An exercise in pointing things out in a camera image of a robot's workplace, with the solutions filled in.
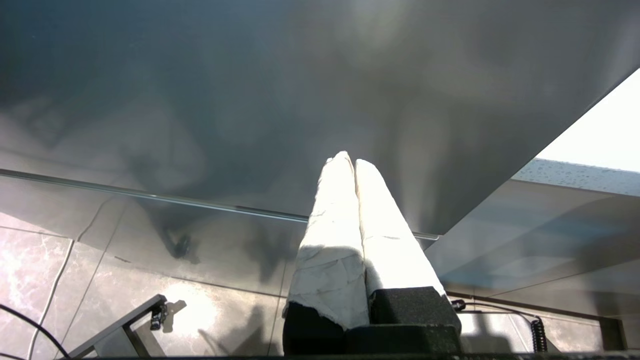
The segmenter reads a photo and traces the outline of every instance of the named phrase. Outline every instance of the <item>metal sheet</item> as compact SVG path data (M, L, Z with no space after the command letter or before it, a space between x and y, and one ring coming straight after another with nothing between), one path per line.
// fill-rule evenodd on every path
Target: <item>metal sheet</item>
M627 1L0 6L0 167L306 215L345 149L433 234L640 63Z

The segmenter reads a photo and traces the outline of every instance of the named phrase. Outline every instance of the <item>tile floor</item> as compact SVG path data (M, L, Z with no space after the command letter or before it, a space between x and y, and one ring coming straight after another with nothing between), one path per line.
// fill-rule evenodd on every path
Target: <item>tile floor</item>
M288 292L304 226L215 215L189 226L199 259L174 259L152 222L135 200L104 202L72 246L44 327L72 350L161 293L174 312L171 326L150 332L148 318L136 324L152 356L282 354L282 296ZM256 237L263 243L251 250ZM0 302L40 320L70 242L67 236L0 214ZM544 316L558 350L601 349L597 323ZM470 323L471 333L475 325ZM7 340L0 352L28 356L33 336L28 324L0 313L0 334ZM585 341L563 341L569 334ZM50 360L56 354L46 337L36 338L33 359Z

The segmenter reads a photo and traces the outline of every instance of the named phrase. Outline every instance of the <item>black cable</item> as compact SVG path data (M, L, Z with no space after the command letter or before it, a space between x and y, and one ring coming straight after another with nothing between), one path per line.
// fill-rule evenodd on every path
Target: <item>black cable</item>
M9 355L9 354L5 354L4 352L0 352L0 356L2 357L6 357L7 359L13 359L13 360L25 360L21 357L18 356L13 356L13 355Z
M54 338L53 335L51 335L51 333L49 331L47 331L47 329L43 328L42 326L38 325L38 323L36 323L32 319L20 314L19 312L17 312L16 310L13 310L10 307L7 307L7 306L4 306L4 305L0 304L0 309L6 311L7 313L10 313L13 316L16 316L16 317L20 318L21 320L24 320L25 322L29 323L31 326L33 326L36 329L38 329L41 333L45 334L45 336L47 336L49 338L49 340L51 340L53 345L55 345L58 348L58 350L62 353L62 356L64 356L65 359L69 359L69 354L65 351L65 349L62 347L62 345L60 345L60 343L58 343L58 340L56 340L56 338Z
M462 304L463 304L463 306L461 307L462 309L464 309L464 306L466 305L484 306L484 307L492 307L498 310L509 311L510 313L514 313L518 315L525 315L525 316L531 316L533 318L536 318L531 323L529 323L529 325L531 326L531 335L533 337L533 351L547 352L547 336L545 335L545 326L542 324L542 318L540 316L530 314L530 313L525 313L524 311L520 311L520 310L510 309L508 307L487 304L484 302L464 302L463 301Z

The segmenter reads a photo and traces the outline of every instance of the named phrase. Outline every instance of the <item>white fabric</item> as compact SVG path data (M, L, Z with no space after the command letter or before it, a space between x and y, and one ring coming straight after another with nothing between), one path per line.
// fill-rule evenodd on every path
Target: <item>white fabric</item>
M287 303L313 307L344 329L369 323L359 225L353 166L343 151L322 169Z
M378 289L420 286L433 286L446 295L378 169L358 159L355 174L367 295Z

